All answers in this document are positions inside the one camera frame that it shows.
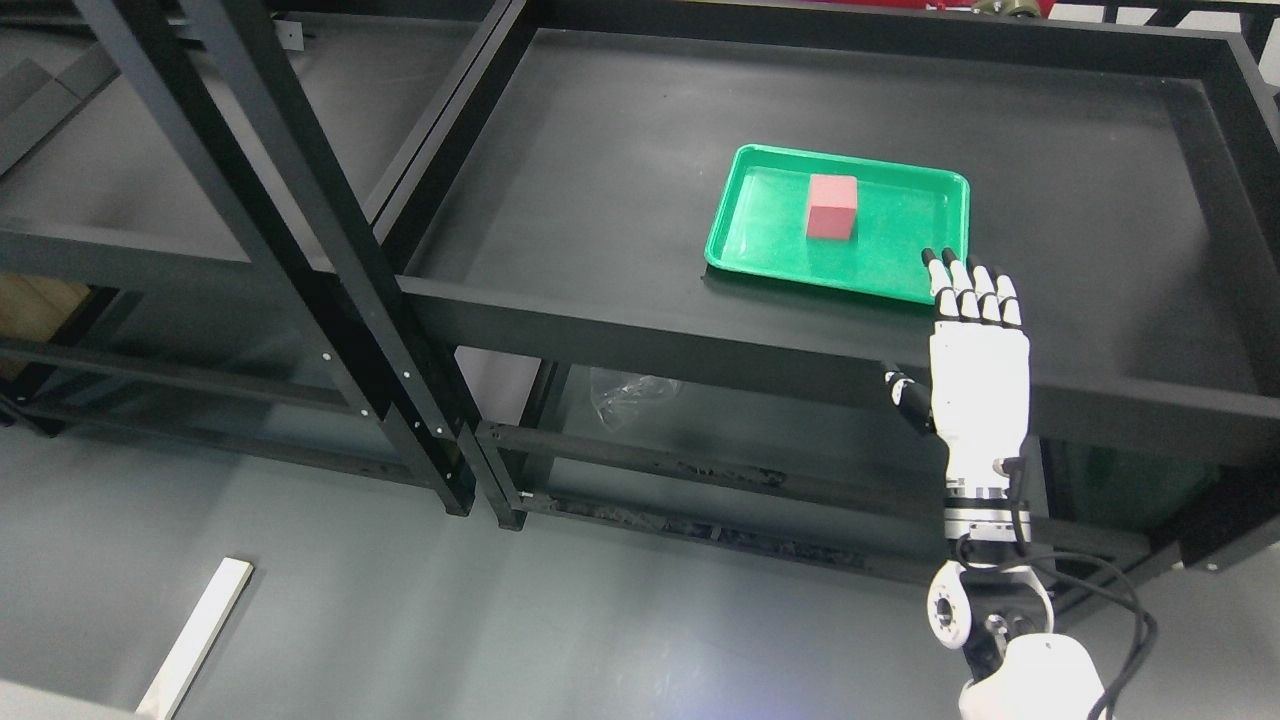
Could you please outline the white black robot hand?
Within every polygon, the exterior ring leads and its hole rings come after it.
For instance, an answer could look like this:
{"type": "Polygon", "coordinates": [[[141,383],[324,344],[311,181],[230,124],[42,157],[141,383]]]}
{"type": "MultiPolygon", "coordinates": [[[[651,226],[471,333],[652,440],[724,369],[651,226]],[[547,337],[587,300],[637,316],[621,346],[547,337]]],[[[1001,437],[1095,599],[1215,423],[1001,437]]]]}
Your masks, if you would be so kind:
{"type": "Polygon", "coordinates": [[[931,378],[892,364],[883,382],[895,407],[947,452],[945,488],[956,498],[1005,498],[1030,411],[1030,341],[1012,278],[955,251],[922,251],[934,320],[931,378]]]}

